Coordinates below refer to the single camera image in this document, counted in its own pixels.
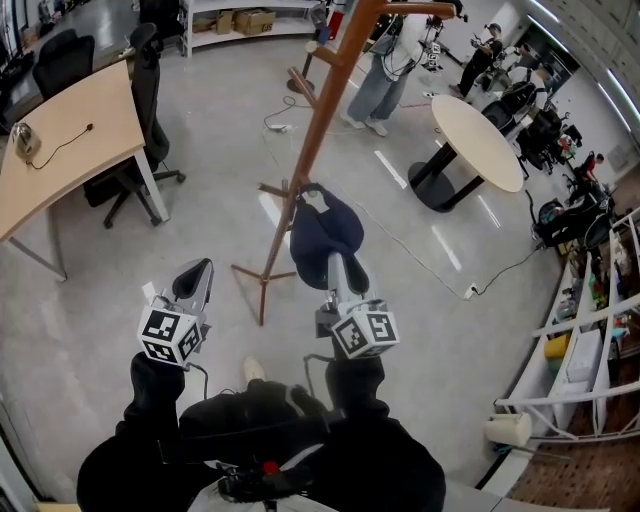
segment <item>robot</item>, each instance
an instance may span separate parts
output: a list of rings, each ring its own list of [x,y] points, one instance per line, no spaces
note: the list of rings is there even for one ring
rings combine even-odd
[[[191,261],[179,269],[160,293],[146,285],[145,305],[138,339],[147,357],[188,371],[188,359],[200,350],[210,328],[204,307],[213,281],[209,259]],[[329,255],[328,300],[316,311],[317,337],[332,337],[336,357],[375,357],[397,345],[400,339],[393,313],[377,297],[375,280],[358,256]],[[268,460],[264,447],[291,443],[308,448],[324,443],[332,427],[344,419],[340,410],[264,428],[191,439],[159,441],[165,464],[190,464],[229,460],[239,447],[251,446],[256,463],[235,467],[217,462],[225,476],[218,481],[220,496],[233,503],[263,503],[267,512],[277,510],[277,500],[298,494],[313,483],[304,456],[278,467]]]

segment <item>ceiling light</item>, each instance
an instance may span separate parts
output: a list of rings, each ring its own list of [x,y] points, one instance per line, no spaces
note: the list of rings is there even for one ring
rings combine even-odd
[[[624,90],[624,87],[622,87],[622,84],[618,81],[618,79],[616,78],[616,76],[613,74],[613,72],[610,69],[607,69],[607,73],[609,73],[609,78],[611,78],[611,80],[613,80],[613,83],[618,88],[618,91],[620,91],[620,94],[622,94],[624,96],[624,99],[627,100],[627,105],[629,105],[629,108],[631,108],[631,110],[633,110],[633,112],[635,113],[636,117],[638,118],[638,121],[640,121],[640,112],[638,112],[638,109],[634,105],[633,100],[627,94],[627,91]]]
[[[542,25],[540,25],[540,23],[538,23],[535,18],[533,16],[529,16],[529,19],[531,21],[533,21],[538,28],[540,28],[540,30],[542,30],[545,34],[547,34],[551,39],[553,39],[555,41],[555,43],[562,48],[565,52],[567,53],[571,53],[569,50],[567,50],[567,47],[565,45],[563,45],[560,41],[558,41],[558,39],[551,33],[549,32],[546,28],[544,28]]]
[[[555,21],[556,23],[560,23],[560,20],[556,17],[555,14],[553,14],[549,9],[547,9],[544,5],[542,5],[539,2],[536,2],[536,0],[529,0],[532,4],[534,4],[538,9],[544,11],[546,13],[547,16],[549,16],[553,21]]]
[[[600,90],[602,91],[602,94],[604,94],[607,99],[609,100],[609,103],[611,103],[611,106],[613,107],[613,109],[616,111],[616,113],[618,114],[618,117],[620,117],[620,120],[624,123],[624,125],[627,127],[627,130],[631,131],[631,127],[629,126],[629,123],[627,123],[627,121],[625,120],[624,116],[622,115],[622,112],[620,112],[620,110],[618,110],[618,107],[616,107],[616,104],[613,102],[613,100],[611,99],[611,96],[609,96],[607,94],[607,91],[604,90],[604,87],[602,87],[600,84],[598,84],[598,87],[600,87]]]

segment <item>round white table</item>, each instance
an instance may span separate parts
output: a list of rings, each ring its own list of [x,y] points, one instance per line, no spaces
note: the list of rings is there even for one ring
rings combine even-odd
[[[522,172],[511,145],[482,113],[445,95],[436,96],[431,109],[447,143],[427,163],[409,168],[409,182],[420,201],[437,212],[448,212],[485,181],[507,192],[522,188]],[[477,174],[458,192],[442,174],[456,157]]]

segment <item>black table base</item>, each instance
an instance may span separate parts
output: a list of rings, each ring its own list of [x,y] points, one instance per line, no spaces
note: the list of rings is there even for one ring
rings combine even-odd
[[[409,183],[416,197],[436,212],[446,213],[478,188],[484,180],[476,176],[458,192],[442,171],[458,156],[445,144],[427,163],[417,162],[409,168]]]

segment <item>cardboard box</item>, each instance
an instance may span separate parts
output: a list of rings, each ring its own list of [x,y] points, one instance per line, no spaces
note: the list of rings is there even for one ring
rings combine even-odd
[[[195,18],[193,20],[193,33],[206,32],[207,30],[213,30],[216,24],[215,18]]]
[[[233,10],[218,11],[216,16],[216,30],[218,34],[228,34],[231,32],[233,22]]]
[[[245,36],[269,32],[273,28],[276,13],[270,9],[247,9],[238,11],[234,17],[235,30]]]

